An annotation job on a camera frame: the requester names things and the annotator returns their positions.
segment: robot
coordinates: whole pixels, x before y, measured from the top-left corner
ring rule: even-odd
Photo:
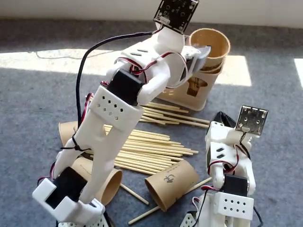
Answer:
[[[185,46],[184,31],[198,3],[162,0],[154,17],[157,30],[145,41],[123,50],[104,75],[78,130],[57,155],[52,179],[44,179],[32,194],[60,222],[59,226],[110,226],[104,205],[94,195],[142,116],[140,105],[167,87],[185,83],[203,67],[210,52],[208,46]],[[108,135],[105,123],[112,125]],[[71,166],[88,149],[93,151],[94,160],[91,180],[87,182]]]
[[[263,221],[250,198],[256,183],[250,159],[251,140],[260,137],[268,110],[242,106],[237,122],[220,112],[205,136],[207,172],[213,186],[193,198],[197,212],[188,212],[180,227],[250,227],[253,211]]]

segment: stacked paper cups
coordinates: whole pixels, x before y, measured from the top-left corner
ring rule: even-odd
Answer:
[[[229,39],[220,31],[201,28],[186,37],[186,44],[199,48],[211,46],[203,68],[195,73],[187,83],[175,89],[166,89],[158,98],[201,111],[218,75],[221,73],[224,59],[231,49]]]

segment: paper cup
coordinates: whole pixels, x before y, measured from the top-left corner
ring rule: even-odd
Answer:
[[[85,180],[89,181],[91,178],[91,170],[93,162],[83,157],[76,159],[71,166],[78,174],[80,174]],[[103,205],[109,204],[113,197],[116,195],[120,183],[122,180],[122,171],[113,169],[103,186],[95,195],[95,198],[99,200]]]
[[[167,211],[199,180],[194,168],[185,160],[145,179],[145,184],[162,211]]]
[[[203,70],[218,68],[231,50],[229,39],[222,32],[209,28],[194,31],[189,37],[189,44],[191,46],[209,45],[212,47]]]

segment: gray carpet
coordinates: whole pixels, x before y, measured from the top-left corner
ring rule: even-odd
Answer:
[[[213,27],[231,40],[231,55],[246,57],[249,86],[216,84],[207,105],[193,115],[211,119],[218,111],[236,118],[240,106],[254,105],[269,110],[263,135],[253,141],[251,151],[257,190],[255,205],[265,226],[298,227],[303,223],[302,147],[303,88],[294,58],[303,58],[303,30],[288,28],[191,24],[187,33]],[[97,21],[0,21],[0,56],[3,53],[56,49],[87,49],[104,38],[135,31],[150,31],[152,23]],[[107,44],[120,50],[139,39]],[[53,227],[54,219],[31,198],[37,178],[46,175],[59,151],[58,122],[76,120],[75,73],[45,70],[0,69],[0,226]],[[84,75],[81,97],[94,92],[100,78]],[[191,126],[140,123],[137,128],[171,135],[175,141],[200,150],[187,160],[205,179],[205,130]],[[145,175],[124,171],[123,183],[152,201]],[[157,213],[134,227],[177,227],[184,214],[193,210],[190,199],[196,190],[180,199],[168,212]],[[123,190],[107,206],[118,227],[153,208]],[[258,225],[254,215],[252,227]]]

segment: cardboard cup holder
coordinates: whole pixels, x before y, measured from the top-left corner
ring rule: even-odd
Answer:
[[[195,169],[182,160],[145,179],[145,184],[162,211],[167,211],[199,180]]]
[[[223,63],[211,71],[201,70],[195,73],[186,83],[175,89],[166,89],[158,98],[194,111],[203,110],[208,94],[222,71]]]

